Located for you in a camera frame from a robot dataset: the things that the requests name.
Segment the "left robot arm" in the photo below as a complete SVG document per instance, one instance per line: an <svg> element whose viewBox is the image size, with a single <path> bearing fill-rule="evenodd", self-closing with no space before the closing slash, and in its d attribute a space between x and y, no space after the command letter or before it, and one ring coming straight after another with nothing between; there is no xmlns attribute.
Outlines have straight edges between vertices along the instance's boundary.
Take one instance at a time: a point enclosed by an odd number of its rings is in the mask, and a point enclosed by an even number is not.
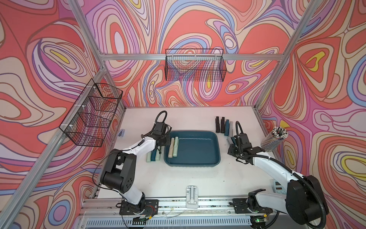
<svg viewBox="0 0 366 229"><path fill-rule="evenodd" d="M171 126L165 122L155 122L152 130L141 135L137 143L122 150L113 149L100 174L100 183L108 189L117 191L132 205L142 203L144 193L133 184L137 158L158 147L169 145L171 130Z"/></svg>

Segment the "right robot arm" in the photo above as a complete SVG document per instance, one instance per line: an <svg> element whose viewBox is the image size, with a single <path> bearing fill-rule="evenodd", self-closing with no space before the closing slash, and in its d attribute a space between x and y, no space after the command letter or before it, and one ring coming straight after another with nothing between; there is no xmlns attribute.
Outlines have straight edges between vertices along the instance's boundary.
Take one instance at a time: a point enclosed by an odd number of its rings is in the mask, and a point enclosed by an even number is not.
<svg viewBox="0 0 366 229"><path fill-rule="evenodd" d="M247 134L237 134L229 142L228 154L236 161L262 169L286 190L285 194L268 193L265 189L249 192L244 204L249 211L269 208L289 215L299 225L325 228L329 209L316 177L295 172L261 147L253 147Z"/></svg>

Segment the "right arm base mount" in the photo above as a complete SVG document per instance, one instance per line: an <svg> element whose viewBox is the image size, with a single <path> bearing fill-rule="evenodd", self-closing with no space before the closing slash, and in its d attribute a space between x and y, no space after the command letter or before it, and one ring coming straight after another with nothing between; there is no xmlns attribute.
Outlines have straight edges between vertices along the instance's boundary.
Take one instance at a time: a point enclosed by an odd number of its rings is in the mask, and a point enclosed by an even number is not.
<svg viewBox="0 0 366 229"><path fill-rule="evenodd" d="M259 207L253 205L252 201L247 198L234 198L229 205L234 208L236 214L271 214L273 210L270 208Z"/></svg>

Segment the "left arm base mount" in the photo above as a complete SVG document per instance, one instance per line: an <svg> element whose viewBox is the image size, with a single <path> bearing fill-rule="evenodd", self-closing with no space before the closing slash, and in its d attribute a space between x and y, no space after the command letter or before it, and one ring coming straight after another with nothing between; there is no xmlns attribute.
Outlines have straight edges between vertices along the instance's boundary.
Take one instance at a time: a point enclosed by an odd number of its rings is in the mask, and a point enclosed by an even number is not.
<svg viewBox="0 0 366 229"><path fill-rule="evenodd" d="M119 209L121 216L154 216L158 213L158 207L158 199L142 199L137 205L133 205L123 199L122 202L116 204L116 208Z"/></svg>

